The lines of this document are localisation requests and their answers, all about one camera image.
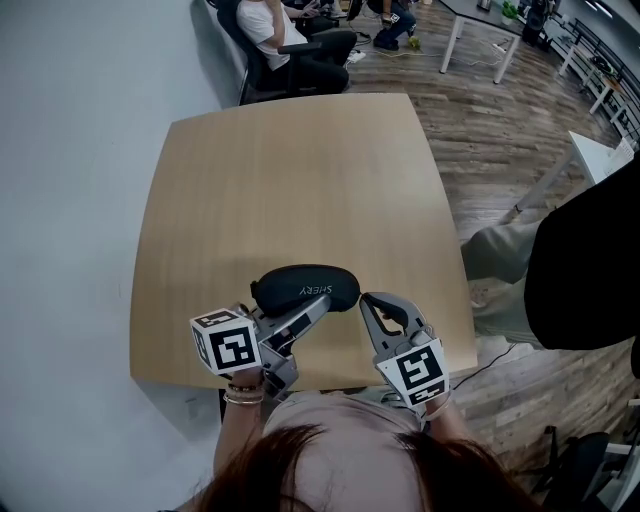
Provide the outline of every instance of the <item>sneaker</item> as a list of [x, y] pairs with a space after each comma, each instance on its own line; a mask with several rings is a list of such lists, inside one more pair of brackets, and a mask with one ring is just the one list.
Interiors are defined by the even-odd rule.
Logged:
[[383, 50], [389, 50], [391, 52], [397, 52], [400, 49], [398, 41], [381, 41], [377, 37], [373, 40], [373, 46], [376, 48], [382, 48]]
[[351, 50], [349, 57], [347, 58], [347, 62], [349, 64], [355, 64], [358, 61], [361, 61], [367, 56], [366, 53], [361, 52], [360, 50]]

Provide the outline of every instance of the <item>chair armrest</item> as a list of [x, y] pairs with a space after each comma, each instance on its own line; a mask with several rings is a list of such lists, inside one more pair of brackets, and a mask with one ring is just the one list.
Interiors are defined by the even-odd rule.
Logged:
[[290, 44], [287, 46], [281, 46], [278, 48], [280, 55], [305, 55], [307, 53], [314, 52], [322, 48], [322, 43], [302, 43], [302, 44]]

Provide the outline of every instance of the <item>white cube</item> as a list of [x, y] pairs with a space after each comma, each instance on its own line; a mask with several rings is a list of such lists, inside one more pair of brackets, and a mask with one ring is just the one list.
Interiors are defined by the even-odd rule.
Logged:
[[449, 391], [449, 371], [439, 339], [413, 347], [377, 367], [409, 407]]
[[253, 322], [217, 309], [189, 320], [198, 356], [216, 375], [262, 366]]

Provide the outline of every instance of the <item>cable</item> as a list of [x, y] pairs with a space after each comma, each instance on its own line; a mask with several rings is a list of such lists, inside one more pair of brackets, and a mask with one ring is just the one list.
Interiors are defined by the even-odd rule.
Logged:
[[[380, 55], [384, 55], [385, 57], [389, 57], [390, 59], [394, 59], [396, 57], [403, 57], [405, 55], [408, 55], [409, 57], [442, 57], [442, 53], [434, 53], [433, 55], [427, 55], [425, 53], [398, 53], [398, 54], [391, 54], [391, 53], [385, 53], [385, 52], [379, 52], [378, 50], [369, 50], [373, 53], [379, 53]], [[464, 61], [462, 59], [456, 59], [455, 57], [451, 57], [450, 60], [455, 60], [458, 62], [462, 62], [463, 64], [466, 64], [467, 66], [475, 66], [476, 64], [486, 64], [487, 66], [495, 66], [496, 64], [499, 64], [500, 62], [502, 62], [502, 59], [498, 59], [495, 62], [485, 62], [483, 60], [476, 60], [474, 62], [467, 62]]]
[[491, 361], [487, 366], [483, 366], [482, 368], [480, 368], [477, 372], [472, 373], [471, 375], [469, 375], [468, 377], [465, 377], [464, 379], [462, 379], [460, 382], [458, 382], [458, 384], [456, 384], [456, 387], [453, 388], [453, 391], [455, 391], [456, 389], [458, 389], [460, 386], [462, 386], [462, 384], [464, 384], [465, 382], [467, 382], [469, 379], [475, 377], [476, 375], [478, 375], [481, 371], [486, 370], [487, 368], [491, 367], [491, 365], [493, 363], [495, 363], [498, 359], [500, 359], [501, 357], [506, 356], [509, 352], [511, 352], [514, 347], [516, 346], [516, 343], [513, 343], [504, 354], [500, 354], [498, 357], [496, 357], [493, 361]]

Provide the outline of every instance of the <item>person's sleeve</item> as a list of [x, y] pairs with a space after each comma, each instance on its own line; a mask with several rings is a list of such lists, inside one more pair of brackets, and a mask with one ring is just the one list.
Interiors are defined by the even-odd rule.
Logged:
[[271, 20], [256, 13], [238, 9], [236, 17], [238, 25], [253, 44], [260, 44], [275, 33]]

